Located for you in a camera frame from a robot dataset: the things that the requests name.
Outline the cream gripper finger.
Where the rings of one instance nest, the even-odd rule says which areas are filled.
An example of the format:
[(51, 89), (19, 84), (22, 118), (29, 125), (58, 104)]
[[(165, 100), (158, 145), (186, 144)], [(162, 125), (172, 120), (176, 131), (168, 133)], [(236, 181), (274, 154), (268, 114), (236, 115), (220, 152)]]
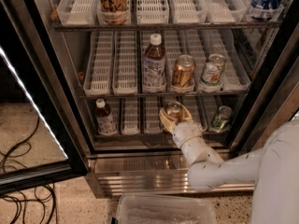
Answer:
[(164, 126), (164, 129), (172, 133), (178, 124), (178, 120), (166, 114), (163, 108), (159, 111), (159, 118)]
[(192, 121), (192, 115), (184, 105), (181, 106), (179, 121)]

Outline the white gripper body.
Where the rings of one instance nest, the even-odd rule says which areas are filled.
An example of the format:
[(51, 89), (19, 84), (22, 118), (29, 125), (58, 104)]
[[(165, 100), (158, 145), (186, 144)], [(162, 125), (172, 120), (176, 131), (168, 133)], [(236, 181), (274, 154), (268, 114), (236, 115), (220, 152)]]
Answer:
[(173, 141), (181, 148), (187, 141), (194, 137), (201, 137), (202, 126), (194, 121), (180, 122), (172, 131)]

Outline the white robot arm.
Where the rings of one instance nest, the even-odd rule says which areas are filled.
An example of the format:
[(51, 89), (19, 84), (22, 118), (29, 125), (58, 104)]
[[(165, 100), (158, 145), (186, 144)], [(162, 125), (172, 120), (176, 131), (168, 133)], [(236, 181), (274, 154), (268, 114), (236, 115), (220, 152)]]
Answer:
[(277, 128), (263, 147), (226, 161), (205, 142), (202, 126), (181, 103), (162, 107), (159, 118), (189, 164), (193, 189), (252, 183), (251, 224), (299, 224), (298, 121)]

